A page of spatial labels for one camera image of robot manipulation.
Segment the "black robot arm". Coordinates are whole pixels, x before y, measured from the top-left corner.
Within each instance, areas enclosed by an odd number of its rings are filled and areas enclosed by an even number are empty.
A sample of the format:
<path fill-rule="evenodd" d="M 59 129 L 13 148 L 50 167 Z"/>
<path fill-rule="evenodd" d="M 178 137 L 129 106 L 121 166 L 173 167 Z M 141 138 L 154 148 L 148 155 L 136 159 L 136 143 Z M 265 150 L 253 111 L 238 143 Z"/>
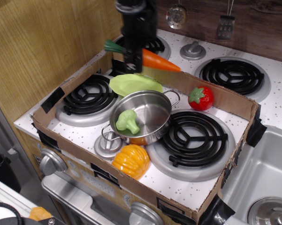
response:
<path fill-rule="evenodd" d="M 143 45 L 156 38 L 157 3 L 154 0 L 117 0 L 115 7 L 123 18 L 125 70 L 140 73 Z"/>

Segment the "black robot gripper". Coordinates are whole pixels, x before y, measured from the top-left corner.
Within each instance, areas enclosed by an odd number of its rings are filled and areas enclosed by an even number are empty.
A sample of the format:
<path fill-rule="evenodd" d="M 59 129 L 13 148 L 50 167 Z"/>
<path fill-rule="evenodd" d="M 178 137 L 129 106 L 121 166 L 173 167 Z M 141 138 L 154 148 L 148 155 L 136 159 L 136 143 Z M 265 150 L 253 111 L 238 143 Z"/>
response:
<path fill-rule="evenodd" d="M 121 4 L 124 21 L 124 64 L 127 73 L 140 73 L 143 69 L 142 48 L 132 43 L 134 38 L 151 39 L 156 37 L 156 4 Z"/>

